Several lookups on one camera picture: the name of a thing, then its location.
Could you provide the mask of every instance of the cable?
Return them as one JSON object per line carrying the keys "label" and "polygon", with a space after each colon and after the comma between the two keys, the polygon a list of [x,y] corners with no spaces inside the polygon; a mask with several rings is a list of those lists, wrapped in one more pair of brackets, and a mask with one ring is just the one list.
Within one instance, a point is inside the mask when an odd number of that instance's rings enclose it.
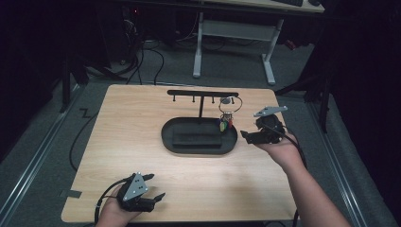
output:
{"label": "cable", "polygon": [[148,41],[144,41],[144,43],[153,43],[153,42],[157,42],[157,44],[153,47],[147,47],[146,49],[156,49],[157,47],[160,46],[160,41],[159,40],[148,40]]}
{"label": "cable", "polygon": [[236,45],[241,45],[241,46],[249,46],[249,45],[256,45],[256,44],[260,44],[262,43],[261,41],[257,41],[257,40],[252,40],[250,42],[248,42],[247,44],[242,44],[242,43],[238,43],[238,42],[233,42],[230,39],[227,40],[227,43],[229,44],[236,44]]}
{"label": "cable", "polygon": [[196,41],[190,41],[191,39],[194,39],[194,38],[196,38],[196,36],[190,37],[190,38],[188,38],[186,40],[180,40],[179,42],[176,42],[176,44],[179,45],[179,46],[183,46],[183,47],[193,47],[193,46],[197,45]]}
{"label": "cable", "polygon": [[191,29],[191,31],[188,33],[188,35],[185,36],[185,38],[182,38],[182,39],[180,39],[180,40],[176,40],[176,43],[178,43],[178,42],[180,42],[180,41],[185,41],[185,40],[188,40],[188,39],[192,39],[192,38],[194,38],[194,37],[197,37],[197,36],[195,36],[195,35],[193,35],[193,36],[191,36],[191,35],[194,33],[195,27],[197,26],[197,21],[198,21],[199,16],[200,16],[200,14],[197,13],[197,17],[195,18],[194,25],[192,26],[192,29]]}
{"label": "cable", "polygon": [[[138,60],[137,60],[136,57],[134,57],[132,62],[130,63],[130,65],[127,68],[122,69],[121,71],[112,72],[112,73],[114,73],[114,74],[116,74],[118,76],[121,76],[123,74],[126,74],[126,73],[130,72],[130,70],[132,70],[137,64],[138,64]],[[99,74],[99,73],[96,73],[94,71],[91,71],[91,69],[89,69],[89,68],[86,68],[86,72],[88,74],[92,75],[92,76],[95,76],[95,77],[105,77],[106,76],[105,74],[102,74],[102,73]]]}
{"label": "cable", "polygon": [[300,215],[298,214],[298,209],[295,210],[294,218],[292,219],[292,227],[297,227],[298,223],[298,217]]}
{"label": "cable", "polygon": [[145,50],[152,51],[152,52],[160,55],[160,57],[162,57],[162,65],[160,66],[159,71],[157,71],[157,73],[156,73],[156,75],[154,76],[154,79],[153,79],[153,85],[156,85],[156,79],[159,76],[160,71],[162,71],[163,66],[165,65],[165,57],[163,57],[163,55],[159,51],[156,51],[156,50],[153,50],[153,49],[145,49]]}
{"label": "cable", "polygon": [[89,223],[89,224],[86,224],[86,225],[84,225],[82,227],[95,227],[95,225],[93,223]]}
{"label": "cable", "polygon": [[215,39],[209,39],[209,40],[215,40],[215,41],[220,41],[220,42],[222,42],[222,45],[221,46],[219,46],[219,47],[217,47],[217,48],[207,48],[204,44],[202,45],[202,47],[204,48],[204,49],[206,49],[206,50],[211,50],[211,51],[216,51],[216,50],[220,50],[221,48],[223,48],[225,45],[226,45],[226,39],[218,39],[218,38],[215,38]]}
{"label": "cable", "polygon": [[74,142],[73,142],[73,144],[71,145],[71,148],[70,148],[70,152],[69,152],[69,159],[70,159],[70,165],[71,165],[71,167],[77,172],[78,171],[78,169],[74,166],[74,163],[73,163],[73,149],[74,149],[74,145],[76,144],[76,142],[78,141],[78,138],[80,137],[80,134],[83,132],[83,130],[86,128],[86,126],[89,124],[89,122],[91,122],[97,115],[99,114],[99,112],[97,112],[97,113],[95,113],[93,116],[91,116],[91,118],[82,126],[82,128],[80,128],[80,130],[79,130],[79,132],[78,132],[78,134],[77,134],[77,136],[75,137],[75,139],[74,139]]}
{"label": "cable", "polygon": [[298,152],[299,152],[299,154],[300,154],[300,156],[301,156],[301,160],[302,160],[302,162],[303,162],[303,164],[304,164],[304,167],[307,169],[306,158],[305,158],[304,152],[303,152],[303,150],[301,149],[301,146],[299,145],[299,140],[297,139],[297,136],[296,136],[294,133],[292,133],[292,135],[295,136],[295,139],[296,139],[298,142],[295,142],[293,139],[291,139],[291,138],[290,138],[289,136],[287,136],[286,134],[281,133],[281,132],[279,132],[279,131],[277,131],[277,130],[271,128],[271,127],[269,127],[268,125],[266,125],[266,124],[263,123],[263,122],[261,122],[261,124],[263,125],[263,127],[266,127],[266,128],[268,128],[269,130],[274,131],[274,132],[276,132],[277,134],[279,134],[279,135],[281,135],[281,136],[283,136],[283,137],[286,137],[287,140],[289,140],[289,142],[291,142],[291,144],[292,144],[293,146],[295,146],[295,148],[298,149]]}
{"label": "cable", "polygon": [[[133,71],[133,73],[132,73],[132,74],[130,75],[130,77],[127,79],[126,84],[129,84],[129,83],[130,83],[130,81],[131,81],[133,75],[135,75],[136,71],[139,70],[139,68],[141,67],[142,63],[144,62],[144,46],[143,46],[143,45],[141,46],[141,54],[142,54],[141,62],[140,62],[139,65],[136,67],[135,71]],[[140,82],[140,84],[142,85],[141,76],[139,76],[139,82]]]}
{"label": "cable", "polygon": [[107,194],[112,188],[114,188],[115,186],[117,186],[117,185],[119,185],[119,184],[121,184],[121,183],[125,183],[125,182],[127,182],[129,179],[130,179],[130,178],[125,178],[125,179],[120,180],[120,181],[118,181],[118,182],[116,182],[116,183],[113,183],[112,185],[110,185],[110,186],[106,189],[106,191],[103,192],[103,194],[101,195],[101,197],[99,198],[99,200],[97,201],[97,204],[96,204],[96,209],[95,209],[95,225],[96,225],[97,222],[99,221],[100,206],[101,206],[101,203],[103,202],[103,199],[106,198],[106,194]]}

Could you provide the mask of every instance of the table top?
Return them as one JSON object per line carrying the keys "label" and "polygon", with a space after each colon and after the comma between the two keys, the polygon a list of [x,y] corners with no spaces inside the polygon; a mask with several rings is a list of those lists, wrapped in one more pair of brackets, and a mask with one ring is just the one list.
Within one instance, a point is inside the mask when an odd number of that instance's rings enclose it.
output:
{"label": "table top", "polygon": [[[224,155],[176,154],[163,145],[165,122],[197,117],[200,98],[173,96],[167,90],[237,92],[243,100],[234,113],[238,139]],[[221,116],[219,98],[204,99],[203,117]],[[132,173],[155,174],[147,181],[153,198],[166,192],[151,213],[134,221],[241,221],[292,219],[296,210],[287,176],[263,150],[248,145],[239,131],[257,131],[253,114],[278,106],[269,89],[112,85],[109,87],[72,190],[61,214],[66,222],[94,220],[96,202],[114,182]],[[280,113],[277,114],[284,123]]]}
{"label": "table top", "polygon": [[289,4],[279,3],[271,0],[203,0],[204,2],[211,3],[221,3],[221,4],[235,4],[241,6],[248,7],[260,7],[260,8],[269,8],[269,9],[283,9],[283,10],[291,10],[291,11],[300,11],[300,12],[318,12],[323,13],[324,7],[319,5],[318,7],[312,6],[307,0],[304,0],[303,5],[301,7],[292,6]]}

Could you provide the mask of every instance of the gray carpet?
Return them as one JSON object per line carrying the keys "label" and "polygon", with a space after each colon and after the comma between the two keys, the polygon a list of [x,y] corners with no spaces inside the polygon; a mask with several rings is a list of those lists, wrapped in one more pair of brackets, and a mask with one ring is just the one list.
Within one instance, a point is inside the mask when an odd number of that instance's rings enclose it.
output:
{"label": "gray carpet", "polygon": [[[164,66],[157,78],[157,81],[161,83],[160,85],[173,83],[278,90],[297,80],[305,61],[313,50],[312,45],[300,47],[293,51],[290,51],[285,46],[277,45],[271,59],[276,85],[271,87],[267,84],[260,56],[242,50],[234,52],[233,49],[243,49],[243,47],[235,44],[226,44],[222,48],[220,48],[219,44],[206,44],[206,50],[203,52],[202,75],[200,79],[193,79],[191,75],[195,47],[191,44],[190,42],[182,43],[174,48],[158,43],[146,44],[146,47],[159,51],[164,57]],[[143,83],[152,83],[161,65],[162,58],[157,53],[145,50],[144,61],[139,71]],[[115,66],[113,70],[117,70],[119,67],[122,66]],[[88,122],[87,116],[92,116],[99,110],[108,86],[113,83],[117,82],[104,77],[91,76],[89,84],[80,89],[82,93],[77,95],[77,101],[71,107],[59,132],[54,137],[43,164],[13,212],[13,216],[7,221],[8,226],[84,225],[83,223],[72,224],[61,221],[61,211],[66,198],[61,197],[60,194],[62,190],[70,188],[75,177],[75,171],[69,164],[70,148],[79,130]],[[138,83],[139,78],[138,74],[136,74],[132,78],[131,84],[138,85]],[[278,97],[280,105],[288,106],[288,111],[283,113],[286,124],[299,137],[308,162],[309,171],[343,214],[351,220],[349,210],[329,165],[329,159],[325,151],[326,146],[319,128],[316,127],[316,119],[310,111],[310,107],[318,104],[305,104],[301,94],[300,92],[291,92],[289,95]],[[348,132],[341,121],[333,98],[330,99],[329,105],[327,136],[340,161],[344,175],[355,192],[357,204],[366,220],[366,225],[397,226],[378,194],[375,184],[360,161]],[[29,128],[21,137],[19,143],[0,165],[0,171],[2,172],[0,177],[2,182],[0,189],[1,204],[6,203],[12,189],[23,175],[48,130],[60,116],[60,109],[61,87],[58,86],[54,91],[54,98],[32,119]],[[79,164],[94,124],[95,120],[84,128],[73,147],[72,154],[75,166]],[[285,220],[283,223],[286,226],[291,226],[290,220]],[[208,226],[226,225],[226,223],[215,223],[215,225],[208,223]],[[242,223],[242,225],[251,226],[250,223]],[[192,223],[192,226],[202,226],[202,224]],[[281,225],[279,223],[271,223],[268,226]]]}

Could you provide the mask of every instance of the human hand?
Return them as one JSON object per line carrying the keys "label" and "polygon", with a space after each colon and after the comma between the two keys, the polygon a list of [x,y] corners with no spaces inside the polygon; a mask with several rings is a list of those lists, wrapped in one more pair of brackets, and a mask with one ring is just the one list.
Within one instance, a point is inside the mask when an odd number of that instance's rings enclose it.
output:
{"label": "human hand", "polygon": [[116,187],[112,195],[104,203],[96,227],[124,227],[130,222],[130,220],[136,218],[142,213],[129,212],[120,207],[120,204],[115,198],[120,188],[121,185]]}
{"label": "human hand", "polygon": [[[294,135],[287,133],[287,136],[297,142]],[[304,166],[298,149],[286,137],[277,144],[257,144],[256,146],[266,151],[285,172],[291,167]]]}

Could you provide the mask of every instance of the black tray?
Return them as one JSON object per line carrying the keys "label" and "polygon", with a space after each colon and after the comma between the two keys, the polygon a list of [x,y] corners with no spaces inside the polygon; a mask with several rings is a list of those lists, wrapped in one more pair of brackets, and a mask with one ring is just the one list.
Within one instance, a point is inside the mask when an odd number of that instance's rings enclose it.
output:
{"label": "black tray", "polygon": [[218,118],[176,117],[165,123],[162,139],[165,147],[175,153],[225,154],[236,143],[234,126],[221,132]]}

